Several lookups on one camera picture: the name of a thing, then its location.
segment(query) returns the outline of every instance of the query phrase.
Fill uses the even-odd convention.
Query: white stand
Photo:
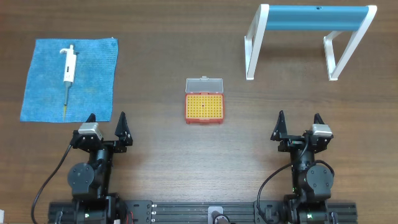
[[[348,45],[340,58],[340,61],[335,62],[335,55],[333,53],[332,40],[338,36],[340,31],[333,31],[329,35],[323,38],[325,46],[326,63],[328,68],[328,76],[330,81],[336,81],[344,66],[347,64],[349,58],[352,56],[355,48],[358,46],[363,35],[366,33],[368,27],[372,23],[374,16],[376,15],[377,6],[368,6],[369,11],[359,29],[353,32]],[[246,80],[254,79],[254,71],[256,70],[257,60],[261,49],[262,39],[264,32],[266,31],[266,25],[268,20],[269,5],[261,4],[259,9],[254,15],[254,19],[251,22],[248,34],[244,37],[244,51],[245,51],[245,62],[246,62]]]

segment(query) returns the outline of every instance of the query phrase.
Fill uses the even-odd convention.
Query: yellow pipette tip
[[[67,115],[67,106],[63,106],[63,121],[65,121],[65,115]]]

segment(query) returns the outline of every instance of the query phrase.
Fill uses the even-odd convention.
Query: wooden table
[[[337,82],[329,82],[327,32],[267,32],[256,79],[244,75],[244,42],[263,1],[0,1],[0,209],[5,222],[30,223],[30,206],[80,123],[21,123],[19,115],[35,39],[119,40],[110,123],[125,111],[134,145],[114,158],[111,190],[124,199],[252,202],[262,181],[289,161],[269,140],[279,110],[291,134],[319,112],[335,134],[317,154],[336,170],[333,200],[354,201],[359,222],[394,223],[398,209],[398,2],[373,1],[376,18]],[[325,1],[284,1],[321,4]],[[366,5],[336,0],[332,5]],[[349,34],[335,40],[341,55]],[[223,78],[224,124],[185,124],[186,78]],[[67,172],[87,161],[72,150],[39,200],[71,199]],[[264,199],[291,191],[285,170]]]

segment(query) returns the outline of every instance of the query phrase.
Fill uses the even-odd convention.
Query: transparent lid
[[[222,78],[187,78],[186,93],[223,93]]]

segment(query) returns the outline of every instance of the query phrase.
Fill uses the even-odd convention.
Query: blue and white stand
[[[267,30],[331,30],[323,38],[330,81],[336,81],[372,23],[377,6],[270,6],[261,4],[244,37],[246,80],[254,79],[264,32]],[[335,62],[332,40],[344,31],[353,32]]]

